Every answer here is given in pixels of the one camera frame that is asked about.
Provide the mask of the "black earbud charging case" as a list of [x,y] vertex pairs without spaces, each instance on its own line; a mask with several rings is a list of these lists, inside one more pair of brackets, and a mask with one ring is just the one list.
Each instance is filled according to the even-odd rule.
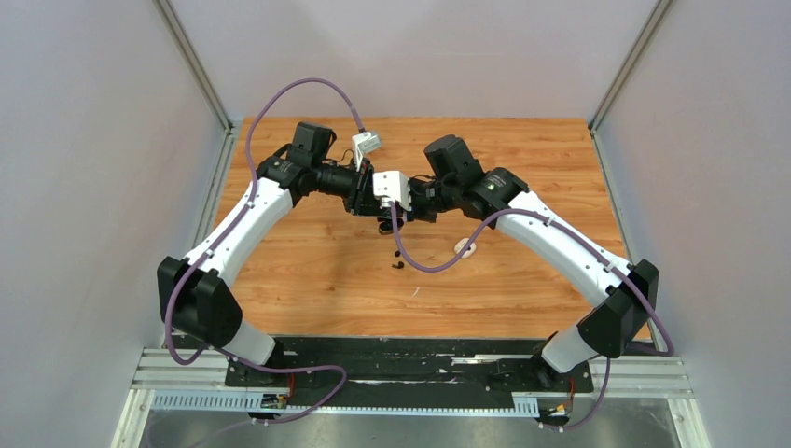
[[378,233],[380,235],[393,235],[395,229],[398,229],[400,231],[401,228],[403,227],[403,224],[404,221],[400,217],[396,219],[395,224],[393,224],[393,221],[391,219],[381,218],[378,220]]

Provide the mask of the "white earbud charging case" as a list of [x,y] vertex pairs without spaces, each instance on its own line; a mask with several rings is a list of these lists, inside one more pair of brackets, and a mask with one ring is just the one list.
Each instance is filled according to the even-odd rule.
[[471,242],[468,238],[463,238],[455,244],[453,250],[456,255],[461,257],[461,259],[467,259],[476,252],[477,245],[475,242]]

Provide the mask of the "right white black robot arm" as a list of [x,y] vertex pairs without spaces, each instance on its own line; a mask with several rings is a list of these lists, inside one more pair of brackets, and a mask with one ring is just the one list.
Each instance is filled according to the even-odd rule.
[[533,356],[533,377],[545,389],[594,357],[620,357],[656,315],[659,270],[597,245],[554,213],[528,185],[503,167],[484,170],[465,141],[449,134],[424,151],[433,179],[398,171],[375,175],[373,188],[394,222],[434,220],[460,210],[531,249],[563,274],[591,306],[577,323],[552,334]]

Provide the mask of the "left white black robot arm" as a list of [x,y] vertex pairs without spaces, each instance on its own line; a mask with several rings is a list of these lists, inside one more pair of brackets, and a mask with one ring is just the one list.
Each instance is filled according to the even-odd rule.
[[249,361],[250,373],[263,385],[278,384],[286,363],[275,354],[275,339],[244,319],[231,287],[258,244],[302,198],[318,191],[354,205],[367,190],[372,167],[365,156],[380,147],[380,137],[373,131],[354,135],[353,160],[346,166],[327,157],[336,139],[327,126],[300,122],[291,143],[254,168],[244,195],[210,235],[157,269],[166,330]]

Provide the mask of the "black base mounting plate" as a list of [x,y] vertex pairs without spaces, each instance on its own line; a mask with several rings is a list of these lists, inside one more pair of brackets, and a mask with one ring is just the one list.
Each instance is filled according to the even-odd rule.
[[540,372],[537,339],[286,337],[258,371],[231,358],[225,384],[283,389],[287,404],[359,408],[505,409],[517,392],[586,394],[590,364]]

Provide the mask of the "left aluminium frame post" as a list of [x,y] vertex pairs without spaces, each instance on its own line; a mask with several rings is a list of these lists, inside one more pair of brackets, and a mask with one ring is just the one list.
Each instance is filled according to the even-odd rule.
[[188,71],[193,76],[216,121],[225,134],[231,134],[233,130],[233,121],[229,117],[227,109],[224,107],[208,72],[202,64],[201,58],[195,50],[173,2],[170,0],[153,0],[152,4],[158,11],[160,18],[172,37],[177,50],[181,54]]

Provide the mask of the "aluminium frame post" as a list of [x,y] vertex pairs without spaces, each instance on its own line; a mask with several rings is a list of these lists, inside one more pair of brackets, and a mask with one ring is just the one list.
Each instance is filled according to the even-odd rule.
[[606,90],[602,101],[599,103],[592,118],[588,122],[588,129],[591,136],[595,136],[604,124],[620,92],[628,83],[631,73],[643,58],[644,53],[674,4],[674,0],[657,0],[654,2],[644,24],[632,42],[622,64]]
[[225,134],[231,134],[233,130],[233,121],[229,117],[227,109],[224,107],[208,72],[202,64],[201,58],[195,50],[173,2],[170,0],[153,0],[152,4],[158,11],[160,18],[172,37],[177,50],[181,54],[188,71],[193,76],[216,121]]

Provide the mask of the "right aluminium frame post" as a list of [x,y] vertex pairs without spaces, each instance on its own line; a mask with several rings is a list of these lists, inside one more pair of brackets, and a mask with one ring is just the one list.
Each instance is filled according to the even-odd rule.
[[644,24],[632,42],[622,64],[606,90],[602,101],[599,103],[592,118],[588,122],[588,129],[591,136],[595,136],[604,124],[620,92],[628,83],[631,73],[643,58],[644,53],[674,4],[674,0],[657,0],[654,2]]

